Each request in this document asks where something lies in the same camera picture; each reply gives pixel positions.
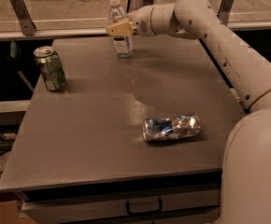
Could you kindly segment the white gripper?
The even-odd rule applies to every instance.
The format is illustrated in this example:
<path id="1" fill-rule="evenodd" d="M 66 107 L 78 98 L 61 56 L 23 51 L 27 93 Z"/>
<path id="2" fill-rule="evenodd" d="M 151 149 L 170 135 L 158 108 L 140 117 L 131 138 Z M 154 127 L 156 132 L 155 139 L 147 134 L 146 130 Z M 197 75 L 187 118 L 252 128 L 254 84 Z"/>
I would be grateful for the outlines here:
<path id="1" fill-rule="evenodd" d="M 155 36 L 152 28 L 152 13 L 155 5 L 144 6 L 128 14 L 130 21 L 111 23 L 106 32 L 110 36 L 131 36 L 134 32 L 141 36 Z"/>

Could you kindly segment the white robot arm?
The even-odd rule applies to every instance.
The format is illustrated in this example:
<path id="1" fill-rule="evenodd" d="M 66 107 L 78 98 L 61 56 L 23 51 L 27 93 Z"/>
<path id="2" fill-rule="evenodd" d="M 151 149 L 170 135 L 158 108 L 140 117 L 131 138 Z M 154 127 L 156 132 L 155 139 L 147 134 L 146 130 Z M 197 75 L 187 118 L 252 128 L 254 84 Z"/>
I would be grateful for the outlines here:
<path id="1" fill-rule="evenodd" d="M 142 7 L 107 26 L 112 36 L 200 39 L 249 113 L 226 142 L 215 224 L 271 224 L 271 62 L 219 20 L 208 0 Z"/>

